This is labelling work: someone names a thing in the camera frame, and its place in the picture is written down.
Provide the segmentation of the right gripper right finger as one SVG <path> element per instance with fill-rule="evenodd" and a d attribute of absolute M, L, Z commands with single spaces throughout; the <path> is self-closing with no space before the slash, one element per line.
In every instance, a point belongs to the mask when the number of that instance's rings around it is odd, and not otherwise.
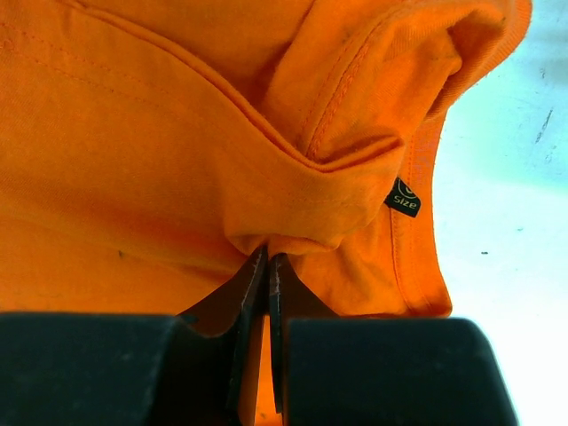
<path fill-rule="evenodd" d="M 514 425 L 485 334 L 467 319 L 341 317 L 288 257 L 269 272 L 272 382 L 287 425 Z"/>

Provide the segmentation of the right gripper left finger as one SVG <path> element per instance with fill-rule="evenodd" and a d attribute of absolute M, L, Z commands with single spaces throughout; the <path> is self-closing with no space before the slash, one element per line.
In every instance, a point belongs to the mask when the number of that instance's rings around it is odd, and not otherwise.
<path fill-rule="evenodd" d="M 253 424 L 267 266 L 176 316 L 3 314 L 2 424 Z"/>

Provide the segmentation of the orange t shirt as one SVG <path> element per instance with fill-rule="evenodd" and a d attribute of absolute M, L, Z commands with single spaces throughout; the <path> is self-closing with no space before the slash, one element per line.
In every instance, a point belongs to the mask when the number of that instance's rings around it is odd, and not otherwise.
<path fill-rule="evenodd" d="M 176 316 L 268 256 L 341 317 L 453 319 L 432 180 L 528 1 L 4 1 L 1 317 Z"/>

